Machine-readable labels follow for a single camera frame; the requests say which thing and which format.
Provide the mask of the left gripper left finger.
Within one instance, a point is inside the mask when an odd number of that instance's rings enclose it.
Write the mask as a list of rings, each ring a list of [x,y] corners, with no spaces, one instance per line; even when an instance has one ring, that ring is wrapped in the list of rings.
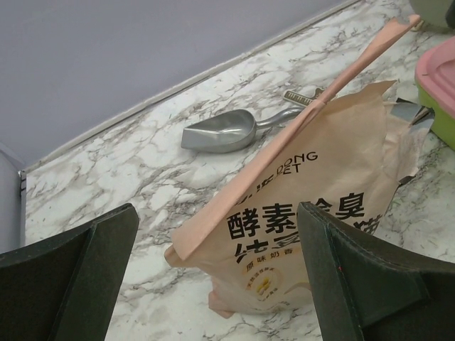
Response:
[[[1,255],[2,340],[104,340],[139,227],[130,203]]]

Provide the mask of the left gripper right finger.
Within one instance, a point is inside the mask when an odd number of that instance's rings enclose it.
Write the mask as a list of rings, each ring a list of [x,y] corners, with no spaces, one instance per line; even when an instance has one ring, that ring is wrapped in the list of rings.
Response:
[[[408,251],[309,202],[297,224],[324,340],[453,340],[454,264]]]

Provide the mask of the cat litter bag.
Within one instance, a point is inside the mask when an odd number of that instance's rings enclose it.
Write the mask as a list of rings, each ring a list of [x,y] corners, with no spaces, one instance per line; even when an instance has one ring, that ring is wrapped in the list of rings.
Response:
[[[390,20],[352,65],[172,234],[166,261],[211,277],[211,310],[228,318],[310,302],[297,228],[300,202],[375,232],[397,188],[416,174],[433,119],[417,104],[386,102],[389,81],[339,92],[419,20]]]

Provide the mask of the metal bag sealing clip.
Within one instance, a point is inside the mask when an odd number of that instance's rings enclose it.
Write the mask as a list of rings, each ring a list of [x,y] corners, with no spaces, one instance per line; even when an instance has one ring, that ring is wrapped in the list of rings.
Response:
[[[295,91],[287,90],[283,94],[282,98],[285,101],[291,102],[291,103],[299,105],[301,107],[306,107],[306,106],[310,105],[310,103],[312,103],[322,93],[323,93],[323,89],[321,89],[320,87],[317,87],[314,90],[314,94],[312,96],[306,96],[303,94],[299,94],[298,92],[295,92]]]

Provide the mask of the grey metal litter scoop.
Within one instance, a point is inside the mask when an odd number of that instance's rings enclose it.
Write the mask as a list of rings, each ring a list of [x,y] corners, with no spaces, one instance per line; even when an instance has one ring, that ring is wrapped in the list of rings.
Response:
[[[249,146],[257,131],[294,119],[303,109],[291,107],[257,121],[246,109],[231,110],[183,129],[181,148],[205,153],[230,153]]]

